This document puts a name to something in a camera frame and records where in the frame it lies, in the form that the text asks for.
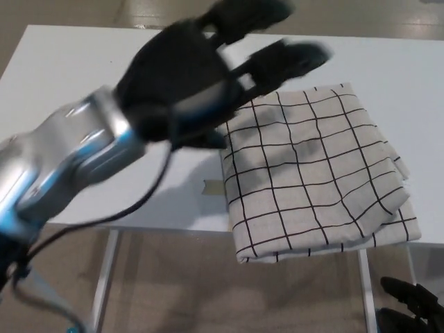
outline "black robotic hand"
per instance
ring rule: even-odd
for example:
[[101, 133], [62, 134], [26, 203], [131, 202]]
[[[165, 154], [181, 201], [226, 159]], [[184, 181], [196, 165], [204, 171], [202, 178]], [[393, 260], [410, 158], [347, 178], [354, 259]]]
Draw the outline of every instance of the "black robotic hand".
[[[225, 148], [215, 128], [231, 119], [238, 107], [329, 58], [320, 45], [280, 40], [252, 54], [240, 67], [228, 68], [219, 47], [268, 28], [291, 11], [283, 0], [222, 0], [202, 17], [176, 22], [156, 35], [140, 49], [115, 88], [137, 134], [146, 142], [168, 139], [174, 112], [177, 148]], [[214, 26], [216, 33], [207, 37], [206, 26]], [[245, 74], [254, 87], [246, 89], [239, 82]]]
[[389, 308], [376, 313], [381, 333], [444, 333], [444, 308], [438, 298], [420, 284], [412, 285], [393, 277], [381, 279], [382, 288], [407, 305], [414, 317]]

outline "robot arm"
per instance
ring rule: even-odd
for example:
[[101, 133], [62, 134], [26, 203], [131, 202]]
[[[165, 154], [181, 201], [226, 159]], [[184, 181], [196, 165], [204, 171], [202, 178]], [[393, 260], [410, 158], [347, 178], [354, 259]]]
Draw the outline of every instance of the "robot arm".
[[[0, 145], [0, 290], [8, 267], [26, 254], [44, 224], [82, 189], [102, 182], [169, 139], [175, 148], [223, 148], [214, 128], [256, 96], [321, 66], [317, 44], [281, 40], [230, 70], [217, 49], [291, 13], [281, 0], [222, 0], [197, 19], [177, 22], [148, 42], [118, 85], [56, 110], [38, 128]], [[216, 27], [207, 38], [203, 29]], [[249, 75], [254, 86], [244, 87]]]

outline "tape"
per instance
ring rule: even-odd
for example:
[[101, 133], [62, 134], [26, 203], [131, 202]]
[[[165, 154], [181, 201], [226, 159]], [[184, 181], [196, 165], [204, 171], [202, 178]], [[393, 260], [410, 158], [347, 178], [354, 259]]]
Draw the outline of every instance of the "tape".
[[205, 187], [203, 188], [202, 194], [204, 196], [224, 196], [225, 186], [223, 180], [213, 180], [207, 179], [203, 181]]

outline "checkered cloth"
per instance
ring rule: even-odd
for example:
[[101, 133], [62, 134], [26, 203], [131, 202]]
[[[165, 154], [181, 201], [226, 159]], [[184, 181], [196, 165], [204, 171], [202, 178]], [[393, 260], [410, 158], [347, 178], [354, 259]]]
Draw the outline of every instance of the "checkered cloth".
[[240, 262], [420, 238], [407, 168], [349, 84], [269, 94], [220, 129]]

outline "plaid fabric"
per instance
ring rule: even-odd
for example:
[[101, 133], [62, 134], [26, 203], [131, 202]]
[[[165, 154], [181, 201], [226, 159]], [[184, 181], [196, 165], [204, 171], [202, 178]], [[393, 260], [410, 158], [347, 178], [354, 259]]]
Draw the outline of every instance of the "plaid fabric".
[[269, 94], [220, 129], [240, 262], [420, 237], [407, 168], [349, 84]]

